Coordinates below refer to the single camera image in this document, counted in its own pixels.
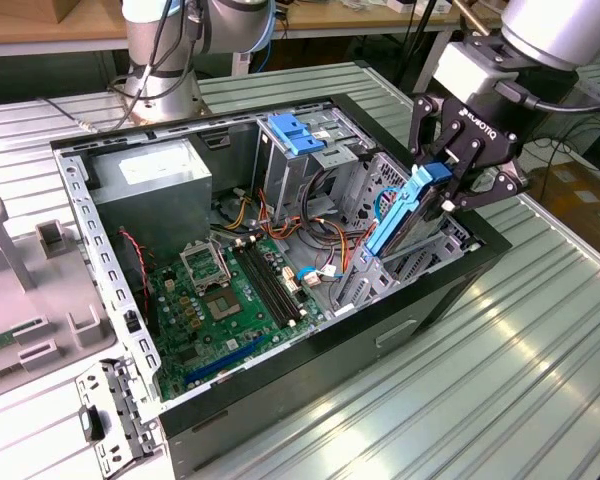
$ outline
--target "metal bracket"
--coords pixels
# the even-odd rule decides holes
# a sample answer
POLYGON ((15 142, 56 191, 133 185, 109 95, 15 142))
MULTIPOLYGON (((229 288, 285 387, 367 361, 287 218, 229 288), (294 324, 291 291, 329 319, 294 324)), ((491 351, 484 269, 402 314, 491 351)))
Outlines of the metal bracket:
POLYGON ((413 104, 413 116, 409 130, 409 152, 415 157, 423 156, 423 146, 433 141, 436 133, 436 117, 440 114, 440 99, 423 95, 413 104))
POLYGON ((111 478, 152 456, 163 442, 157 422, 140 422, 130 388, 131 368, 134 368, 131 359, 106 360, 75 380, 84 406, 80 421, 85 439, 94 444, 104 478, 111 478))

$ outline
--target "green circuit board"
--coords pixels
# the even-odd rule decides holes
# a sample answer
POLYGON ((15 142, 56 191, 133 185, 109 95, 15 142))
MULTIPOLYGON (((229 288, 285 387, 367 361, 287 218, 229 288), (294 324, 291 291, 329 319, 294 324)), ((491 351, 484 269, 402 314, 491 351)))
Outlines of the green circuit board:
POLYGON ((35 319, 35 320, 32 320, 25 324, 19 325, 15 328, 12 328, 11 330, 0 333, 0 350, 3 349, 4 347, 8 347, 9 345, 16 343, 16 339, 13 337, 14 333, 18 333, 21 330, 24 330, 29 327, 33 327, 34 325, 36 325, 40 322, 42 322, 41 319, 35 319))
MULTIPOLYGON (((264 239, 257 243, 256 248, 269 259, 273 275, 284 285, 284 278, 275 270, 282 269, 286 262, 274 242, 264 239)), ((228 249, 223 249, 222 253, 231 274, 230 285, 219 285, 202 296, 195 293, 182 262, 149 275, 158 300, 160 335, 154 335, 154 343, 162 359, 157 377, 164 400, 175 398, 187 389, 214 378, 219 372, 244 362, 245 358, 257 356, 307 330, 314 330, 324 321, 324 316, 306 291, 302 295, 304 298, 289 295, 294 304, 306 312, 302 320, 294 327, 280 328, 234 253, 228 249), (173 280, 170 289, 165 285, 165 278, 173 280), (252 351, 242 355, 245 349, 252 351), (195 382, 185 383, 191 372, 204 372, 205 367, 227 361, 232 355, 239 358, 195 382)), ((200 261, 200 267, 211 272, 214 270, 205 257, 201 257, 200 261)), ((189 266, 194 272, 198 267, 190 261, 189 266)))

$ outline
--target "blue plastic bracket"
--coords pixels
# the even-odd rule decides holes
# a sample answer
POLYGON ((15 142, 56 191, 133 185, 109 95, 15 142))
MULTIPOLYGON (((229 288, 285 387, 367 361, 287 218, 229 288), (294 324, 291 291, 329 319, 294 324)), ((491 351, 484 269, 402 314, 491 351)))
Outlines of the blue plastic bracket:
POLYGON ((326 147, 324 142, 311 135, 306 124, 290 113, 269 115, 268 120, 271 129, 294 155, 317 152, 326 147))
POLYGON ((377 256, 407 216, 418 208, 420 199, 429 188, 449 178, 451 172, 442 163, 430 163, 419 167, 400 189, 393 205, 367 240, 365 246, 369 252, 377 256))

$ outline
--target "connector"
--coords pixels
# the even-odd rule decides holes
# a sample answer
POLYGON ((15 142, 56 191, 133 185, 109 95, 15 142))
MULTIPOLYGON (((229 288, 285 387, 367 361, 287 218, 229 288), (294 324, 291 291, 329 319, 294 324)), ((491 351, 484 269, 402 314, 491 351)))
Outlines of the connector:
POLYGON ((497 82, 494 90, 510 102, 522 105, 530 110, 533 110, 540 101, 529 90, 511 80, 497 82))
POLYGON ((89 122, 85 122, 84 120, 77 120, 77 119, 75 120, 75 122, 76 122, 76 125, 78 125, 85 132, 100 133, 100 130, 98 130, 96 127, 94 127, 89 122))

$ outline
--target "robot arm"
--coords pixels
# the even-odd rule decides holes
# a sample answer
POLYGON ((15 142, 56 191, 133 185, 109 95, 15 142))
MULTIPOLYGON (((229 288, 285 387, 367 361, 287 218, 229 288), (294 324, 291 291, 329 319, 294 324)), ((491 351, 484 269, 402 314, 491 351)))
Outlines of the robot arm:
POLYGON ((511 0, 502 20, 502 34, 447 45, 434 78, 451 97, 415 100, 409 139, 415 163, 442 162, 452 172, 437 212, 520 193, 527 181, 516 157, 545 112, 596 111, 557 104, 575 85, 574 70, 600 54, 600 0, 511 0), (473 191, 476 177, 491 167, 500 170, 492 187, 473 191))
POLYGON ((116 90, 128 100, 136 122, 153 123, 202 113, 205 106, 191 57, 264 48, 273 33, 275 2, 123 0, 122 13, 131 71, 124 90, 116 90))

